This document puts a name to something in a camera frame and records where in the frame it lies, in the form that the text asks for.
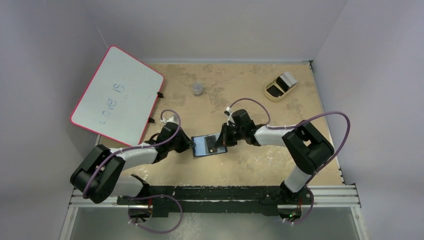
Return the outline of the blue leather card holder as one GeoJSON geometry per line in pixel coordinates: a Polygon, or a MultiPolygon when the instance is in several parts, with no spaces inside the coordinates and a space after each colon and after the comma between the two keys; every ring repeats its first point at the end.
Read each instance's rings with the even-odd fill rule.
{"type": "Polygon", "coordinates": [[[206,157],[218,154],[227,153],[228,150],[226,147],[215,147],[215,143],[219,137],[220,133],[211,133],[201,136],[193,136],[191,138],[194,143],[192,148],[193,156],[195,158],[206,157]]]}

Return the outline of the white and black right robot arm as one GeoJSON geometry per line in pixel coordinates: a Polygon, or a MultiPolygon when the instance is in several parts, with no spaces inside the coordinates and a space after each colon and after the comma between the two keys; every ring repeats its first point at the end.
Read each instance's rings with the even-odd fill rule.
{"type": "Polygon", "coordinates": [[[280,196],[288,204],[300,198],[300,190],[335,153],[330,142],[310,122],[287,127],[255,124],[244,109],[232,113],[229,122],[222,124],[214,147],[233,147],[241,140],[257,147],[287,148],[295,167],[281,183],[280,196]]]}

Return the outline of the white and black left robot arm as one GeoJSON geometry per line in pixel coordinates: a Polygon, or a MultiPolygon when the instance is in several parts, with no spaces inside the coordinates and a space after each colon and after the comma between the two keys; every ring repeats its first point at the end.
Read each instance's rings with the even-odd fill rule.
{"type": "Polygon", "coordinates": [[[126,178],[122,172],[140,165],[156,164],[170,152],[183,153],[195,147],[177,115],[164,122],[160,132],[136,146],[108,148],[96,145],[70,176],[70,183],[84,199],[99,204],[113,195],[129,196],[138,205],[149,199],[147,183],[137,175],[126,178]]]}

